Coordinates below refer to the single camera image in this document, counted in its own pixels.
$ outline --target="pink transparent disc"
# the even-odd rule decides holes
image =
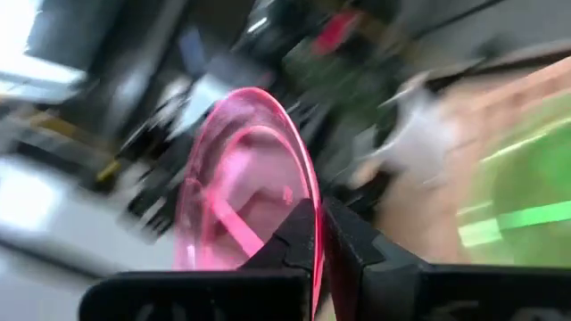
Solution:
[[[241,267],[302,199],[316,220],[314,300],[323,266],[319,189],[294,123],[268,93],[238,89],[201,128],[178,200],[176,269]]]

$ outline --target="white floor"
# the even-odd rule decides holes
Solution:
[[[121,223],[133,188],[110,199],[20,158],[0,159],[0,239],[109,273],[169,270],[173,235],[152,242]],[[75,320],[91,281],[0,245],[0,320]]]

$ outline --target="pink plastic wheel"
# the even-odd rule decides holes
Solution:
[[[302,199],[315,215],[313,312],[323,246],[315,172],[284,108],[247,87],[217,103],[201,128],[178,198],[176,269],[241,267]]]

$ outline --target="black machine part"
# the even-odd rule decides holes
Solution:
[[[148,272],[94,286],[90,320],[307,320],[313,208],[301,202],[236,271]],[[571,271],[429,264],[334,199],[324,202],[326,266],[335,316],[368,320],[568,320]]]

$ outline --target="wooden surface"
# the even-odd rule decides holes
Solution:
[[[469,193],[478,160],[530,106],[570,87],[571,58],[536,72],[470,78],[451,87],[440,105],[455,138],[446,157],[445,182],[422,188],[407,174],[400,176],[381,201],[376,228],[429,262],[469,264],[456,212]],[[333,311],[327,302],[317,320],[335,320]]]

